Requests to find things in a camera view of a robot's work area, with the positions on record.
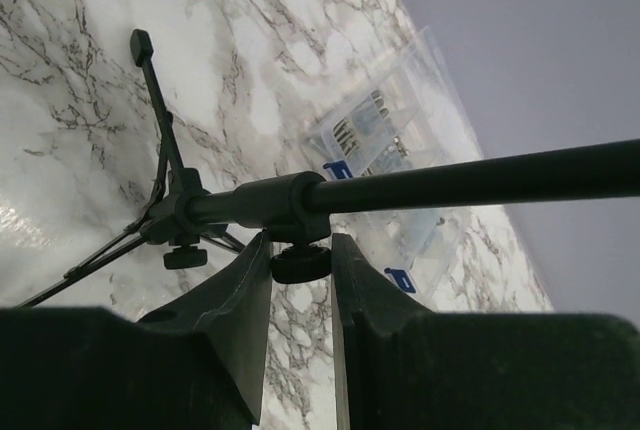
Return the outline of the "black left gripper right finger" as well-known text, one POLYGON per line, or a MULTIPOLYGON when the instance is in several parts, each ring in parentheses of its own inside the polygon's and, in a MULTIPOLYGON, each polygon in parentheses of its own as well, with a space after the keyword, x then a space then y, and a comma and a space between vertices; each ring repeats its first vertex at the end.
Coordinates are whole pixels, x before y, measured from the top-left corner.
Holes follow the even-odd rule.
POLYGON ((639 333, 601 314, 441 313, 332 238, 341 429, 635 429, 639 333))

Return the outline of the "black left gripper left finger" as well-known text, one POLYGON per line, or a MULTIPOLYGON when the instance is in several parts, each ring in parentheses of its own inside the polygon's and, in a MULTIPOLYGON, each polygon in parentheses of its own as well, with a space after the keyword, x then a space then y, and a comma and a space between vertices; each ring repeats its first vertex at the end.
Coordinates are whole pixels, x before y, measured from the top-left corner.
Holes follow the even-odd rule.
POLYGON ((132 322, 92 307, 1 314, 5 429, 249 429, 261 418, 272 279, 238 257, 132 322))

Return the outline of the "black tripod shock-mount stand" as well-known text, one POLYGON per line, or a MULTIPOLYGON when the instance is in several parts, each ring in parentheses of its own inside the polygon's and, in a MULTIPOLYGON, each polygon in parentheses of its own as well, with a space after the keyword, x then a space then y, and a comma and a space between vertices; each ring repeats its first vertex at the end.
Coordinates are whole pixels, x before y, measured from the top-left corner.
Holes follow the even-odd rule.
POLYGON ((161 132, 156 180, 142 215, 120 235, 26 301, 37 306, 142 245, 169 244, 169 270, 207 261, 201 240, 237 251, 229 224, 264 230, 284 245, 271 261, 281 284, 299 284, 330 273, 333 214, 455 208, 635 197, 639 193, 639 144, 635 140, 436 166, 386 175, 328 181, 305 171, 207 192, 197 170, 184 165, 152 63, 148 32, 136 29, 130 52, 144 74, 161 132))

